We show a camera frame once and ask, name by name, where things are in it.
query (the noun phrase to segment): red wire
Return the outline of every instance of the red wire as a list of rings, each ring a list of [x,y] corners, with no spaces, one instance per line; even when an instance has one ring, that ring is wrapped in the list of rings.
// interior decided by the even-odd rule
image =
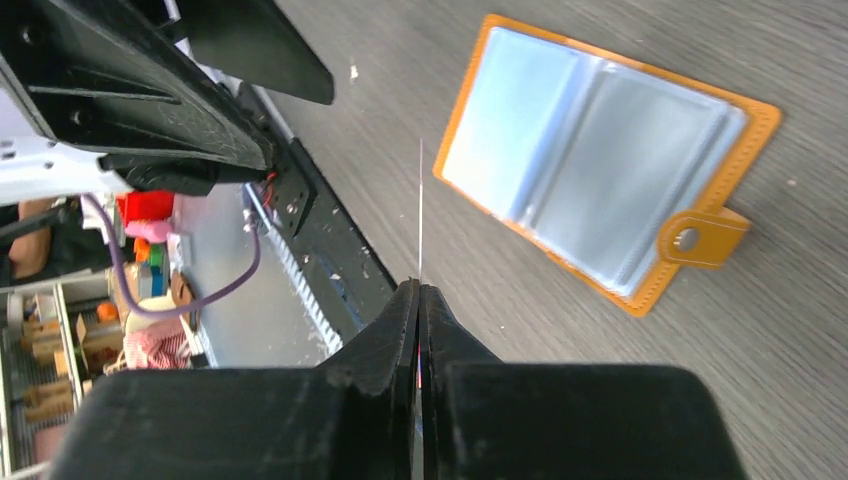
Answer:
[[[275,178],[277,178],[277,172],[271,172],[265,179],[265,189],[263,192],[264,198],[262,200],[263,207],[271,206],[271,199],[274,198],[274,184],[272,182]]]

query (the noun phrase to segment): pink object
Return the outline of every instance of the pink object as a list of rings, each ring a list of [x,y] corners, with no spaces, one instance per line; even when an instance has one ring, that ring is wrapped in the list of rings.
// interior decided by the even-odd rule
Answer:
[[[168,234],[173,232],[171,224],[162,220],[153,222],[133,221],[127,223],[124,232],[133,238],[143,238],[150,243],[165,243]]]
[[[46,462],[53,458],[62,437],[65,435],[65,426],[42,428],[35,432],[35,460],[38,463]]]
[[[124,337],[128,369],[173,370],[188,366],[182,320],[160,320]]]

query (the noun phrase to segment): checkered cloth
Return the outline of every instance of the checkered cloth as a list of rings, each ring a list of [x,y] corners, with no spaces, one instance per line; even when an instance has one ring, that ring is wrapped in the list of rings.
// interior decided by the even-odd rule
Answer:
[[[174,370],[187,368],[190,351],[179,318],[155,322],[124,336],[128,369]]]

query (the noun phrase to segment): red object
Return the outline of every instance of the red object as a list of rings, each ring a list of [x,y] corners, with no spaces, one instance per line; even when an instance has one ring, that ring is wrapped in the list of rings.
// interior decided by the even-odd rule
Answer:
[[[125,227],[135,221],[167,220],[174,210],[174,194],[161,190],[131,192],[116,201]]]

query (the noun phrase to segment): wooden block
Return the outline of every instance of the wooden block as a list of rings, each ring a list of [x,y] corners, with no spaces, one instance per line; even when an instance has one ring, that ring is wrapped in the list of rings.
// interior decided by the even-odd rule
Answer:
[[[39,342],[41,340],[53,340],[55,338],[58,338],[60,340],[62,339],[62,333],[59,332],[58,328],[56,330],[35,330],[30,336],[30,340],[32,340],[33,342]]]
[[[36,337],[41,337],[45,335],[59,334],[59,321],[54,320],[52,322],[24,322],[23,324],[23,333],[24,337],[27,339],[34,339]]]
[[[73,388],[70,380],[59,380],[52,383],[35,385],[24,392],[24,403],[29,407],[37,407],[51,398],[72,395]]]
[[[56,364],[57,377],[63,378],[68,376],[68,359],[65,358],[64,350],[53,352],[53,363]]]
[[[24,418],[27,423],[43,422],[74,411],[73,394],[68,392],[41,402],[37,407],[27,407]]]
[[[63,348],[61,336],[51,336],[32,343],[32,356],[41,366],[53,363],[53,355],[61,352]]]
[[[77,320],[77,338],[83,353],[83,363],[88,373],[103,370],[106,364],[118,358],[124,348],[124,333],[119,322],[86,325],[82,316]]]

